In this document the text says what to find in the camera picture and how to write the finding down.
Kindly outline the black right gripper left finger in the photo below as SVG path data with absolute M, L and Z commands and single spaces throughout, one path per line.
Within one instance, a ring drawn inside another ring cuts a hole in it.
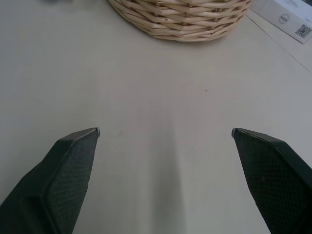
M 89 128 L 59 139 L 0 204 L 0 234 L 72 234 L 99 136 Z

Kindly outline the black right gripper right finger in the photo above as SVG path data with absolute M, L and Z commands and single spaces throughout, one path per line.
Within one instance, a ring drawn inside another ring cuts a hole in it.
M 233 128 L 249 191 L 271 234 L 312 234 L 312 168 L 284 141 Z

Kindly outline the woven wicker basket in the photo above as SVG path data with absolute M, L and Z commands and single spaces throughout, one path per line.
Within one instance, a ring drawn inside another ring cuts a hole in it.
M 251 0 L 107 0 L 128 22 L 156 39 L 205 42 L 232 32 Z

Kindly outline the white cardboard box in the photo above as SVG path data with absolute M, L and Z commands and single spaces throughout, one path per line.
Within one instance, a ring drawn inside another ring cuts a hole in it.
M 301 44 L 312 38 L 312 0 L 251 0 L 250 9 Z

